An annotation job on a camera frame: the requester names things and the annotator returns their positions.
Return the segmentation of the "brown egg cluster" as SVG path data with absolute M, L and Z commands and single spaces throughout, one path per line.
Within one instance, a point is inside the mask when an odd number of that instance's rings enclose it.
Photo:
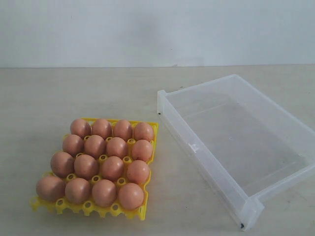
M 140 207 L 144 201 L 144 192 L 135 183 L 126 183 L 118 193 L 121 206 L 127 210 L 134 210 Z
M 130 182 L 144 184 L 150 174 L 150 168 L 146 162 L 135 160 L 127 167 L 126 177 Z
M 123 159 L 128 154 L 128 145 L 122 138 L 113 137 L 107 143 L 106 154 Z
M 58 151 L 51 158 L 51 170 L 56 176 L 66 178 L 74 172 L 74 161 L 75 159 L 69 153 Z
M 117 188 L 112 181 L 102 179 L 93 186 L 92 198 L 98 206 L 109 207 L 117 198 Z
M 147 162 L 153 154 L 153 146 L 147 140 L 138 140 L 131 148 L 131 157 L 133 160 L 142 160 Z
M 76 157 L 74 161 L 74 171 L 77 177 L 91 180 L 98 174 L 99 163 L 90 155 L 82 154 Z

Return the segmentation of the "brown egg cluster front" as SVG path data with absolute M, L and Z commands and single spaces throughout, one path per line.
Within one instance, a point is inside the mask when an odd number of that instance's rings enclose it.
M 123 159 L 128 154 L 128 145 L 122 138 L 113 137 L 107 143 L 106 154 Z

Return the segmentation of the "brown egg bin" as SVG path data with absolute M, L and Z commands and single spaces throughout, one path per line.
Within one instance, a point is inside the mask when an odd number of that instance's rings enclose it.
M 73 204 L 83 204 L 91 195 L 92 187 L 83 178 L 75 178 L 66 184 L 65 197 Z
M 46 201 L 55 202 L 65 196 L 66 183 L 59 177 L 45 176 L 36 184 L 37 195 Z
M 88 137 L 84 144 L 84 153 L 98 159 L 101 155 L 105 154 L 106 142 L 99 135 L 91 135 Z
M 124 172 L 124 163 L 117 156 L 108 157 L 100 167 L 100 175 L 103 179 L 112 182 L 117 181 Z
M 63 151 L 75 157 L 84 150 L 83 139 L 75 134 L 69 134 L 63 139 Z

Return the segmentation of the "brown egg bin front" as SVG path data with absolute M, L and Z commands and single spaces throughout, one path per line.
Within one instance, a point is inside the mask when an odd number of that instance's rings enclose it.
M 98 159 L 101 155 L 105 154 L 106 142 L 99 135 L 91 135 L 88 137 L 84 144 L 84 153 Z

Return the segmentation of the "yellow plastic egg tray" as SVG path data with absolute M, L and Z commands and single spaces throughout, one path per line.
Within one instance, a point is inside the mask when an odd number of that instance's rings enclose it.
M 148 165 L 150 165 L 154 161 L 155 157 L 155 150 L 156 150 L 156 142 L 157 142 L 157 134 L 158 134 L 158 123 L 157 122 L 147 122 L 153 129 L 154 131 L 154 138 L 152 141 L 150 141 L 152 147 L 153 147 L 153 153 L 150 157 L 150 159 L 146 162 Z M 131 149 L 132 146 L 136 143 L 134 138 L 131 138 L 127 141 L 128 145 L 128 154 L 131 155 Z M 124 164 L 124 172 L 121 177 L 119 177 L 114 184 L 116 185 L 117 191 L 119 192 L 120 188 L 123 187 L 125 184 L 129 183 L 129 179 L 127 178 L 127 168 L 128 166 L 133 162 L 133 157 L 132 156 L 125 156 L 122 159 L 122 162 Z M 104 218 L 107 213 L 110 213 L 113 216 L 118 216 L 119 214 L 124 214 L 127 219 L 133 219 L 135 216 L 138 216 L 140 220 L 145 220 L 146 217 L 146 210 L 147 210 L 147 201 L 148 201 L 148 191 L 146 190 L 146 186 L 150 183 L 151 181 L 151 175 L 152 171 L 149 170 L 149 176 L 147 180 L 143 184 L 138 184 L 138 186 L 142 189 L 142 192 L 144 194 L 144 199 L 142 204 L 137 207 L 136 209 L 133 210 L 128 210 L 125 209 L 119 199 L 117 198 L 112 205 L 107 206 L 107 207 L 100 207 L 98 206 L 92 196 L 89 196 L 89 199 L 85 201 L 83 204 L 73 204 L 68 201 L 66 197 L 62 197 L 57 199 L 54 202 L 48 202 L 45 201 L 38 196 L 35 196 L 31 198 L 30 200 L 30 206 L 31 208 L 36 211 L 39 207 L 44 207 L 46 208 L 49 212 L 54 212 L 56 211 L 57 214 L 63 214 L 63 211 L 65 209 L 70 209 L 74 213 L 79 213 L 83 212 L 85 216 L 89 216 L 91 212 L 97 212 L 100 217 Z M 75 173 L 69 174 L 66 178 L 63 179 L 63 181 L 66 181 L 66 183 L 74 180 L 77 178 Z M 91 180 L 89 180 L 90 185 L 93 187 L 96 183 L 100 182 L 100 180 L 103 179 L 100 174 L 95 175 L 92 177 Z

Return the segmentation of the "brown egg cluster back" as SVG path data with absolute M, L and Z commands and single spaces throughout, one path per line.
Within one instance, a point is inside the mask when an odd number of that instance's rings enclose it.
M 144 192 L 135 183 L 126 183 L 118 193 L 121 206 L 127 210 L 134 210 L 140 207 L 144 201 Z

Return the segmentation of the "clear plastic bin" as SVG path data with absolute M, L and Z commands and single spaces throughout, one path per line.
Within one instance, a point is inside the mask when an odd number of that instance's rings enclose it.
M 314 131 L 236 74 L 160 90 L 157 113 L 243 231 L 315 172 Z

